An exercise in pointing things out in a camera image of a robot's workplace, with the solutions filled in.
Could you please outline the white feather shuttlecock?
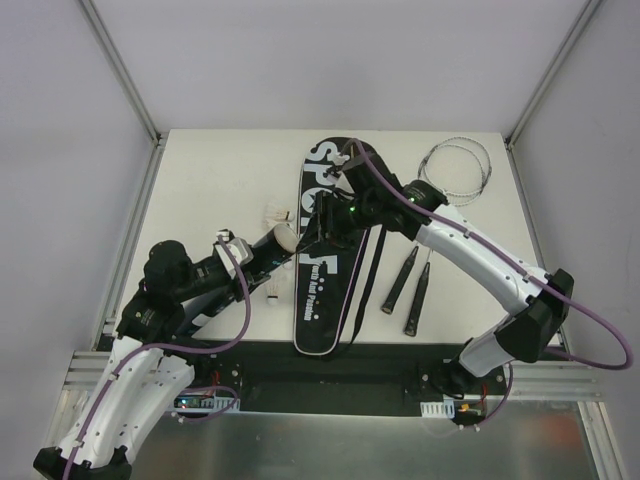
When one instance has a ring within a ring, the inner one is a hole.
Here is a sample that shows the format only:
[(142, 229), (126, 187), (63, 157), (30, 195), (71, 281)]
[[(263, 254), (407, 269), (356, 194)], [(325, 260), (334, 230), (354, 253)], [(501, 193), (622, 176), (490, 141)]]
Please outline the white feather shuttlecock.
[(294, 212), (285, 206), (268, 203), (264, 211), (264, 221), (267, 224), (290, 223), (295, 219)]
[(278, 305), (281, 297), (281, 285), (275, 281), (270, 281), (266, 286), (266, 302), (270, 306)]

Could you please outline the black shuttlecock tube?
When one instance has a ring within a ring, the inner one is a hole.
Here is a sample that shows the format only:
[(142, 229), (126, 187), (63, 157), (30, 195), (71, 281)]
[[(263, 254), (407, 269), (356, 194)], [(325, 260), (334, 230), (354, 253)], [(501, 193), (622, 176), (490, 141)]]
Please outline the black shuttlecock tube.
[[(290, 230), (290, 259), (296, 252), (298, 236), (294, 230), (286, 223), (277, 223), (271, 229)], [(226, 248), (222, 240), (219, 240), (226, 254), (230, 257), (235, 268), (236, 276), (231, 278), (225, 269), (219, 255), (213, 250), (210, 257), (196, 264), (196, 274), (204, 291), (195, 295), (187, 302), (185, 307), (185, 320), (180, 326), (181, 335), (192, 336), (203, 328), (209, 319), (221, 313), (226, 307), (234, 302), (244, 299), (245, 293), (252, 293), (243, 272), (233, 258), (231, 252)]]

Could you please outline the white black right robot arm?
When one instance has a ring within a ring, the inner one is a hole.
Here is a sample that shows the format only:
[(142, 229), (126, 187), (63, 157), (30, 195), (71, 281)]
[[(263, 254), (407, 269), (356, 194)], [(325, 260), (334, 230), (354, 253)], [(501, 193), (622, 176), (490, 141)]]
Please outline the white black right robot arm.
[(471, 230), (446, 196), (415, 179), (400, 185), (381, 159), (341, 167), (306, 166), (300, 197), (303, 232), (297, 277), (300, 324), (332, 320), (343, 325), (359, 268), (344, 266), (341, 251), (364, 253), (371, 228), (398, 232), (443, 255), (485, 288), (507, 312), (494, 329), (471, 339), (432, 381), (473, 394), (486, 375), (513, 360), (534, 363), (566, 319), (573, 278), (529, 268)]

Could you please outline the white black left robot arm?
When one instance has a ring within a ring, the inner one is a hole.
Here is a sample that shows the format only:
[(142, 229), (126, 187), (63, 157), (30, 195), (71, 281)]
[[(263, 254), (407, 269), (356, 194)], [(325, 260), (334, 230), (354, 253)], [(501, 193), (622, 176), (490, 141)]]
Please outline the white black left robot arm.
[[(253, 244), (221, 230), (198, 262), (177, 240), (154, 245), (90, 398), (60, 442), (39, 450), (34, 469), (46, 479), (130, 478), (140, 447), (181, 393), (229, 389), (211, 378), (211, 358), (241, 342), (252, 291), (298, 243), (288, 225), (277, 224)], [(234, 302), (245, 306), (235, 337), (217, 346), (194, 339), (198, 316), (214, 317)]]

